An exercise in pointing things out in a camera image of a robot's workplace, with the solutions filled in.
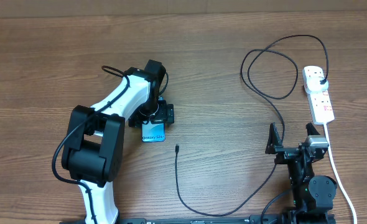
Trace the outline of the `Galaxy smartphone blue screen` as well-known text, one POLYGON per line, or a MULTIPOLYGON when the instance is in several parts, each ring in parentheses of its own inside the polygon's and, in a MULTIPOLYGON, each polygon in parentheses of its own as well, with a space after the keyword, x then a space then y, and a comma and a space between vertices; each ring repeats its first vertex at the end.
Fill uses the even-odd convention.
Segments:
POLYGON ((164 123, 142 124, 142 141, 143 142, 163 142, 165 141, 165 126, 164 123))

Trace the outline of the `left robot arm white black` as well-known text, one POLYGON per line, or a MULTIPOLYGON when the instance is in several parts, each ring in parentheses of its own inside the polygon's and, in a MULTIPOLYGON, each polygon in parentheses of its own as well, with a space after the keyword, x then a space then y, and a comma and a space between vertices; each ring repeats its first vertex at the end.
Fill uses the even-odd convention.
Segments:
POLYGON ((54 176, 81 190, 82 223, 119 222, 113 181, 122 163, 125 127, 141 129, 144 142, 162 142, 166 127, 174 123, 174 106, 162 97, 169 75, 161 62, 149 60, 143 69, 124 72, 106 65, 102 70, 121 83, 91 107, 72 110, 67 134, 52 158, 54 176))

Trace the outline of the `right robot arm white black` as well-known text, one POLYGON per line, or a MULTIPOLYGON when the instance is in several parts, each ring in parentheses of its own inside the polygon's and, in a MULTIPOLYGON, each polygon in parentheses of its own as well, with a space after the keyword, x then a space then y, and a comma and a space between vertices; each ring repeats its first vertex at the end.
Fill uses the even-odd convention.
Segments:
POLYGON ((315 175, 312 164, 324 158, 329 143, 312 123, 306 125, 307 138, 297 147, 284 147, 274 123, 270 124, 266 154, 274 154, 276 165, 286 165, 290 189, 274 197, 261 213, 260 222, 269 223, 335 223, 328 211, 333 208, 337 182, 326 175, 315 175), (291 193, 294 206, 278 215, 265 217, 268 208, 281 197, 291 193))

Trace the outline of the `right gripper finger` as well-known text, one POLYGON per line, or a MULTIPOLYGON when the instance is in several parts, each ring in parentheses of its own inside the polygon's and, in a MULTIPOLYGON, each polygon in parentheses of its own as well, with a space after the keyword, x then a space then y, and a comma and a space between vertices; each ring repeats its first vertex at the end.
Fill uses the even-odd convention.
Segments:
POLYGON ((282 139, 279 136, 275 123, 269 127, 269 137, 265 149, 266 154, 277 154, 283 148, 282 139))
POLYGON ((315 126, 312 123, 307 123, 305 126, 308 136, 320 135, 315 126))

